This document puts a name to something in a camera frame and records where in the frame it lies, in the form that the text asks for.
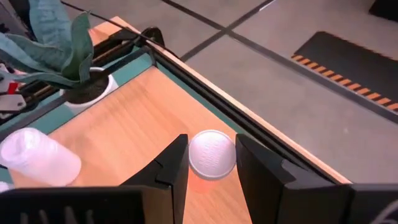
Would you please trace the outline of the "pink pill vial white cap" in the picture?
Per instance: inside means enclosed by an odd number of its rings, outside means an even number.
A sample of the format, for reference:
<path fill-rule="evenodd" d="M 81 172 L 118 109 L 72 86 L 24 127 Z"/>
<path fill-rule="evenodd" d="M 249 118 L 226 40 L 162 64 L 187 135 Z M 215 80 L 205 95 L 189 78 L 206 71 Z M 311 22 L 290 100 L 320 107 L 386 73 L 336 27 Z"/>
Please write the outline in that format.
<path fill-rule="evenodd" d="M 201 131 L 189 142 L 188 161 L 190 188 L 200 194 L 207 193 L 234 169 L 235 143 L 221 131 L 215 129 Z"/>

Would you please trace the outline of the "white plant pot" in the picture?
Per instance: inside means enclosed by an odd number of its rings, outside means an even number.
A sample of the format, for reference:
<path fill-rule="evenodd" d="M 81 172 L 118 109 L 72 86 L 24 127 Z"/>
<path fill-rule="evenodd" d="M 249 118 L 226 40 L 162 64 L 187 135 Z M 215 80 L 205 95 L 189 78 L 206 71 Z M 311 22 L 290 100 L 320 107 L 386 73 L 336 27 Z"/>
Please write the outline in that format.
<path fill-rule="evenodd" d="M 73 95 L 64 105 L 76 115 L 99 102 L 99 100 L 103 99 L 117 88 L 119 88 L 119 85 L 113 75 L 110 74 L 107 78 L 98 80 L 94 82 L 94 84 L 84 87 L 82 90 L 60 90 L 60 96 L 64 93 L 71 93 Z"/>

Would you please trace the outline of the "green snake plant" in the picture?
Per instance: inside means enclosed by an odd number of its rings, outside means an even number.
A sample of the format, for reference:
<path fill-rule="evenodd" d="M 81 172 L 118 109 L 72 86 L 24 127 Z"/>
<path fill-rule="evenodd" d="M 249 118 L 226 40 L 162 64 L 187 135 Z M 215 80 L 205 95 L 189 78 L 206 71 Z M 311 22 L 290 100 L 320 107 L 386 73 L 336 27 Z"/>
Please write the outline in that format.
<path fill-rule="evenodd" d="M 28 0 L 35 40 L 0 33 L 0 60 L 21 74 L 0 69 L 0 77 L 20 83 L 43 81 L 63 89 L 90 79 L 94 56 L 90 12 L 70 20 L 60 0 Z"/>

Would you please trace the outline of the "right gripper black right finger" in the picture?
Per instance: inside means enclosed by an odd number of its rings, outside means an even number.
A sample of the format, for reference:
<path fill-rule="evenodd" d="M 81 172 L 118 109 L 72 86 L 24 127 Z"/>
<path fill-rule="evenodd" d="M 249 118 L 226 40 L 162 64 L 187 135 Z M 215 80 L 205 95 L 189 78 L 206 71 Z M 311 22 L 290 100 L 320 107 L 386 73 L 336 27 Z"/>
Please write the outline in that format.
<path fill-rule="evenodd" d="M 291 163 L 244 134 L 236 166 L 253 224 L 340 224 L 350 188 Z"/>

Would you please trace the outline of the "black floor mat orange stripes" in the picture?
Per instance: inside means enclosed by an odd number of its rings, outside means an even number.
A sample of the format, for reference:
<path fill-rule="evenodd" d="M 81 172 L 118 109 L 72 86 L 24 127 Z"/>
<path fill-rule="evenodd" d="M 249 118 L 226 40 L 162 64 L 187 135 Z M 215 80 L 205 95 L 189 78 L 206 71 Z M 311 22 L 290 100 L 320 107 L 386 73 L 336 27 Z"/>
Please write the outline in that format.
<path fill-rule="evenodd" d="M 291 59 L 398 114 L 398 59 L 324 31 L 316 32 Z"/>

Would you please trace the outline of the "black table clamp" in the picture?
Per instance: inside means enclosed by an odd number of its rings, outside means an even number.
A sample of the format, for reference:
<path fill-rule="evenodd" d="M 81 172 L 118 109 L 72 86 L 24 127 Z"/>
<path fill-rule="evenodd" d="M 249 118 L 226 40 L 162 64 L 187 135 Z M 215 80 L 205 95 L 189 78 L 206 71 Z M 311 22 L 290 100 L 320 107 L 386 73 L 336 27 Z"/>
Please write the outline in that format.
<path fill-rule="evenodd" d="M 157 45 L 161 47 L 165 47 L 164 38 L 161 30 L 158 27 L 148 27 L 144 29 L 141 34 L 145 37 L 148 37 L 150 40 L 153 40 L 157 43 Z M 135 45 L 137 47 L 142 47 L 145 45 L 146 41 L 140 37 L 135 41 Z"/>

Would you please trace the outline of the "green table mat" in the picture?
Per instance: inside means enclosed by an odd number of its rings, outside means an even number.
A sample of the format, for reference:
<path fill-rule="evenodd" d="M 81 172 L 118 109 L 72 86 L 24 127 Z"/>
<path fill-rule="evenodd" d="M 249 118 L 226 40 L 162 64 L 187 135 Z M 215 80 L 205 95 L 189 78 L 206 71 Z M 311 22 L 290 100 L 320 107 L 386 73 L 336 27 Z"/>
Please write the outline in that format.
<path fill-rule="evenodd" d="M 147 70 L 151 65 L 151 59 L 148 54 L 144 54 L 139 58 L 133 60 L 129 64 L 121 67 L 119 70 L 113 73 L 113 77 L 116 80 L 116 83 L 119 86 L 127 83 L 128 81 L 136 78 L 142 72 Z M 216 115 L 219 119 L 221 119 L 225 124 L 227 124 L 230 128 L 232 128 L 237 133 L 245 133 L 245 130 L 237 125 L 234 121 L 229 119 L 226 115 L 224 115 L 220 110 L 211 105 L 209 101 L 200 96 L 196 91 L 192 90 L 188 85 L 186 85 L 183 81 L 179 80 L 169 69 L 161 65 L 157 64 L 158 68 L 161 72 L 163 72 L 168 78 L 170 78 L 175 84 L 180 86 L 184 91 L 186 91 L 189 95 L 191 95 L 194 99 L 200 102 L 204 107 L 210 110 L 214 115 Z M 30 113 L 23 113 L 15 118 L 12 118 L 10 121 L 0 125 L 0 131 L 3 131 L 23 118 L 30 115 Z M 52 111 L 49 111 L 47 114 L 43 115 L 41 118 L 37 119 L 29 126 L 36 128 L 42 131 L 45 134 L 49 134 L 52 131 L 56 130 L 61 125 L 65 124 L 67 121 L 75 117 L 75 114 L 64 104 L 56 107 Z M 0 168 L 0 181 L 13 183 L 11 179 L 11 175 L 7 169 Z"/>

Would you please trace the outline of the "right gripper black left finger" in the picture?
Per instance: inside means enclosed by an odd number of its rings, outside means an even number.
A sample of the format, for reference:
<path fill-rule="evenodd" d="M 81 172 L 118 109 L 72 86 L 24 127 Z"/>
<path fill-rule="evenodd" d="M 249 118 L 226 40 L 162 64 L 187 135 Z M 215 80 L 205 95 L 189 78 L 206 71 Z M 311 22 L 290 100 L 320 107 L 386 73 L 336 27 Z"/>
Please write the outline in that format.
<path fill-rule="evenodd" d="M 132 224 L 182 224 L 188 184 L 188 135 L 178 135 L 158 156 L 122 183 L 141 193 Z"/>

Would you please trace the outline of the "wooden shelf black metal legs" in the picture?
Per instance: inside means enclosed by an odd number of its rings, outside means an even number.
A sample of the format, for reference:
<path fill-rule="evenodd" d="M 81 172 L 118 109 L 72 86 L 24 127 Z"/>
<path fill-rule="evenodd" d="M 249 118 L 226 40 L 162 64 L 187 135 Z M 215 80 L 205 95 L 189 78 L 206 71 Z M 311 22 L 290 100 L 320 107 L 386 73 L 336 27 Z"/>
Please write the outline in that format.
<path fill-rule="evenodd" d="M 250 224 L 236 169 L 201 180 L 188 149 L 202 132 L 237 130 L 157 67 L 149 67 L 44 138 L 76 154 L 64 187 L 11 171 L 0 224 Z"/>

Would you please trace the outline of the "white plastic medicine bottle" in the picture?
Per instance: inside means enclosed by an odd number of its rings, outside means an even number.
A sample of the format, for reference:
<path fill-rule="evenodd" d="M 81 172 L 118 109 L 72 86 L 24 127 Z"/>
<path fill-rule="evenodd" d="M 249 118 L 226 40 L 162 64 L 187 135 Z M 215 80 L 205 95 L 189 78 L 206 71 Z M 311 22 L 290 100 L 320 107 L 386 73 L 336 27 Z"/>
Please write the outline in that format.
<path fill-rule="evenodd" d="M 22 128 L 0 142 L 0 164 L 36 181 L 63 187 L 81 171 L 74 152 L 35 128 Z"/>

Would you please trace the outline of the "black table frame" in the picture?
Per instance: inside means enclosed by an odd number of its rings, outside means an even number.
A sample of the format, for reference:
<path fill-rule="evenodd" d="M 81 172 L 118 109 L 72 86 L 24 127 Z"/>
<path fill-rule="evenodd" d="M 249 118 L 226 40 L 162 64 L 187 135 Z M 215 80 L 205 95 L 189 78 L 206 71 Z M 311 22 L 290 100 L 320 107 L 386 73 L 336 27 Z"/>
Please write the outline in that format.
<path fill-rule="evenodd" d="M 68 185 L 121 185 L 148 165 L 180 134 L 188 135 L 188 144 L 197 133 L 207 129 L 221 131 L 236 140 L 236 131 L 161 72 L 158 63 L 242 127 L 244 135 L 333 184 L 342 183 L 342 178 L 333 171 L 321 170 L 294 155 L 295 143 L 281 134 L 272 134 L 266 129 L 263 120 L 156 46 L 145 44 L 115 61 L 104 72 L 114 73 L 144 54 L 148 54 L 151 59 L 147 70 L 79 113 L 52 134 L 46 134 L 81 159 L 81 171 Z M 61 96 L 35 110 L 9 129 L 0 132 L 0 141 L 14 131 L 31 128 L 31 123 L 66 101 L 67 97 Z M 16 187 L 51 186 L 18 171 L 9 170 Z"/>

